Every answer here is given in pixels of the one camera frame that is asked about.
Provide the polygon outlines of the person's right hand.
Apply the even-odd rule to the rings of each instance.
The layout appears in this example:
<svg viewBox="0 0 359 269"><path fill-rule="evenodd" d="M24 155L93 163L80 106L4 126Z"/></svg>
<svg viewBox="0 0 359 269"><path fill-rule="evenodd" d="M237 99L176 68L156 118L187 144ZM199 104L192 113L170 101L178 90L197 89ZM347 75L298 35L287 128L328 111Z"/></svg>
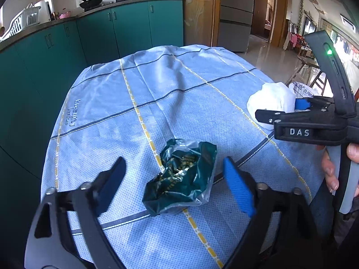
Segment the person's right hand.
<svg viewBox="0 0 359 269"><path fill-rule="evenodd" d="M335 165L331 162L330 156L328 152L326 151L325 146L317 145L316 149L318 151L324 150L322 160L321 160L321 166L322 170L324 171L325 181L327 188L330 193L333 191L336 191L339 187L339 181L338 178L335 176ZM350 143L347 147L347 156L351 159L351 161L354 161L356 163L359 162L359 146L354 143Z"/></svg>

